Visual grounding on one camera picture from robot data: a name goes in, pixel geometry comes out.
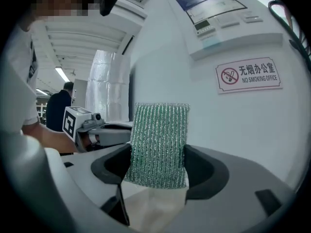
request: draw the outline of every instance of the plastic wrap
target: plastic wrap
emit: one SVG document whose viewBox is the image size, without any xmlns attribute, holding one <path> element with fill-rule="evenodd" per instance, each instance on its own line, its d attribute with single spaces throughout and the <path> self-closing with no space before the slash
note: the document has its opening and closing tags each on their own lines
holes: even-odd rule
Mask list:
<svg viewBox="0 0 311 233">
<path fill-rule="evenodd" d="M 86 109 L 106 122 L 127 122 L 130 58 L 97 50 L 87 81 Z"/>
</svg>

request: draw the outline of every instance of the white wall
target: white wall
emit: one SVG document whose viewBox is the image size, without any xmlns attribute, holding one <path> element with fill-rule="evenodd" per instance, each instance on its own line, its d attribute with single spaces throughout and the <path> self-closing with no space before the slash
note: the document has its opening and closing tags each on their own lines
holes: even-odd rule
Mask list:
<svg viewBox="0 0 311 233">
<path fill-rule="evenodd" d="M 311 87 L 282 27 L 282 46 L 254 44 L 195 62 L 167 0 L 150 0 L 145 8 L 148 18 L 131 55 L 133 102 L 189 103 L 188 144 L 258 162 L 294 188 L 309 151 Z M 283 89 L 218 95 L 217 65 L 258 57 L 274 60 Z"/>
</svg>

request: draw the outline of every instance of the ceiling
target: ceiling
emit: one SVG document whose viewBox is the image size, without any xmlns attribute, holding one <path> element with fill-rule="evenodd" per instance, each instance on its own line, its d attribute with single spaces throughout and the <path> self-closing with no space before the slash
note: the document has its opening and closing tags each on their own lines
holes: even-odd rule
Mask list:
<svg viewBox="0 0 311 233">
<path fill-rule="evenodd" d="M 106 17 L 94 4 L 88 16 L 72 11 L 69 17 L 35 22 L 31 30 L 39 65 L 37 88 L 48 94 L 62 89 L 64 80 L 55 67 L 62 67 L 70 81 L 87 80 L 96 50 L 122 54 L 147 17 L 140 1 L 118 0 Z"/>
</svg>

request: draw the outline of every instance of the dark jacket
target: dark jacket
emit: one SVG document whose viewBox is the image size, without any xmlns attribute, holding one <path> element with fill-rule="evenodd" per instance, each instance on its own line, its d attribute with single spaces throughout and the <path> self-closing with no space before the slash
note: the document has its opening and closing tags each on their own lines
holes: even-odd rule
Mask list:
<svg viewBox="0 0 311 233">
<path fill-rule="evenodd" d="M 63 131 L 63 118 L 65 107 L 71 106 L 71 97 L 65 90 L 53 94 L 47 105 L 47 127 L 51 130 L 62 132 Z"/>
</svg>

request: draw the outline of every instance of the person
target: person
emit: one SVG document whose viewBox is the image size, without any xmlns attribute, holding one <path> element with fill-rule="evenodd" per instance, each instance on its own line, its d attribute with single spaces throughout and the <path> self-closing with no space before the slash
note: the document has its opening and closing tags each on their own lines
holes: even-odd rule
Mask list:
<svg viewBox="0 0 311 233">
<path fill-rule="evenodd" d="M 63 131 L 63 118 L 65 108 L 71 106 L 73 82 L 66 82 L 63 90 L 53 94 L 47 105 L 47 128 L 57 132 Z"/>
<path fill-rule="evenodd" d="M 36 89 L 38 64 L 31 38 L 31 24 L 48 16 L 70 16 L 71 10 L 85 8 L 86 1 L 89 3 L 90 0 L 36 0 L 13 30 L 3 55 L 33 91 Z M 64 132 L 53 131 L 40 123 L 35 102 L 26 113 L 22 126 L 24 135 L 34 137 L 43 147 L 56 149 L 60 153 L 77 151 L 74 142 Z"/>
</svg>

